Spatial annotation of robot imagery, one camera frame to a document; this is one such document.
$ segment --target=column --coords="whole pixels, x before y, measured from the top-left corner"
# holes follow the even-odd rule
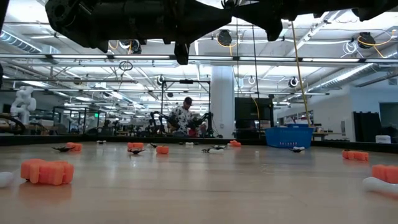
[[[222,135],[232,139],[234,125],[234,74],[232,66],[212,67],[211,73],[211,105],[214,114],[214,135]]]

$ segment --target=black and white shirt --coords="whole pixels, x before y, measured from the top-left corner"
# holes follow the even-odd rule
[[[178,106],[172,110],[169,115],[170,117],[175,117],[178,121],[180,127],[176,131],[181,131],[183,133],[187,133],[187,126],[189,121],[192,119],[192,112],[186,110],[182,106]]]

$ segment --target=blue crate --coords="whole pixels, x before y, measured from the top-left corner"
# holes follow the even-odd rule
[[[289,128],[307,128],[308,124],[286,124]]]
[[[270,128],[266,130],[268,146],[293,148],[311,146],[313,128]]]

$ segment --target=wooden floor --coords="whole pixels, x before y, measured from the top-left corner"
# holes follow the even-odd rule
[[[203,154],[206,146],[170,146],[139,156],[126,143],[85,142],[80,154],[51,146],[0,147],[0,172],[14,172],[0,189],[1,223],[395,223],[398,200],[362,191],[373,164],[398,156],[371,153],[370,164],[344,161],[341,150],[304,154],[264,146]],[[69,185],[33,185],[19,178],[26,159],[66,160]]]

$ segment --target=person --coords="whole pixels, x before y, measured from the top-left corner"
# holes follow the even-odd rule
[[[187,126],[188,123],[192,120],[192,112],[189,110],[191,105],[192,99],[190,97],[186,97],[184,99],[183,105],[174,108],[170,113],[169,117],[174,117],[180,125],[180,127],[176,129],[173,133],[175,137],[185,137],[188,135]]]

